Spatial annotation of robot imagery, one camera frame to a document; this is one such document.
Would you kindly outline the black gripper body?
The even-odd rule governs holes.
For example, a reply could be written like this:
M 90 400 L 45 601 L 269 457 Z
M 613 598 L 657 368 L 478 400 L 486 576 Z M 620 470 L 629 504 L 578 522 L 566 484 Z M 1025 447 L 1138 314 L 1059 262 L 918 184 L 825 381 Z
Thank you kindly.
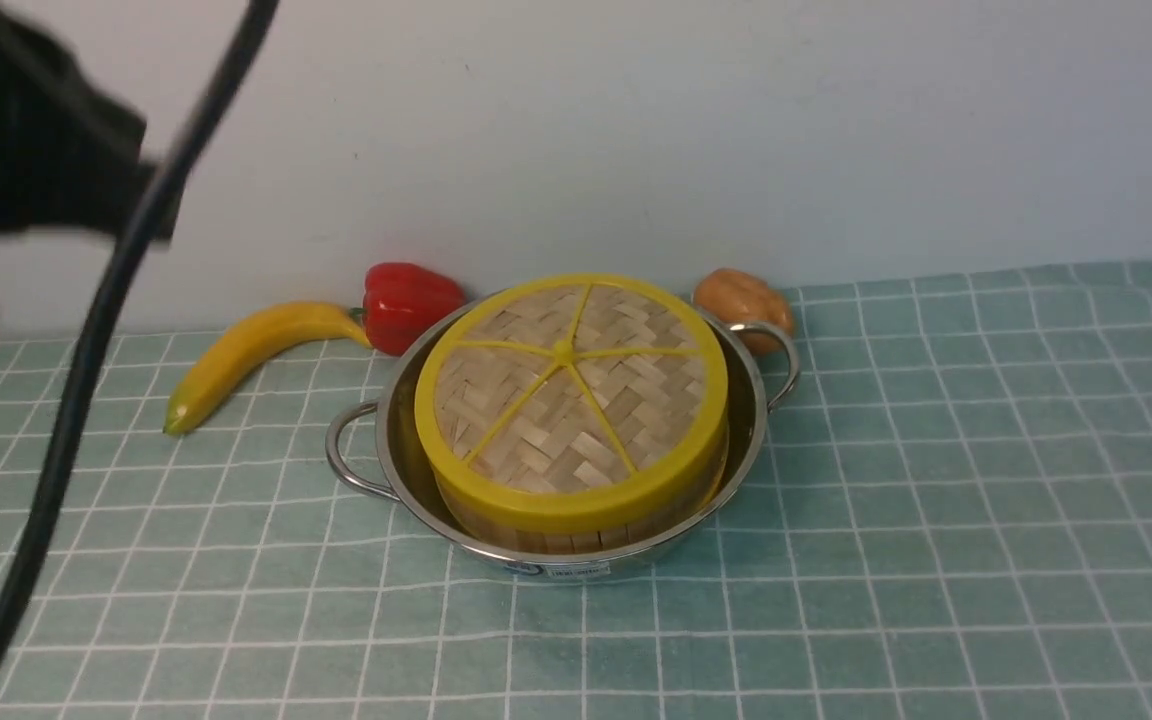
M 157 170 L 147 123 L 46 29 L 0 9 L 0 233 L 119 236 Z

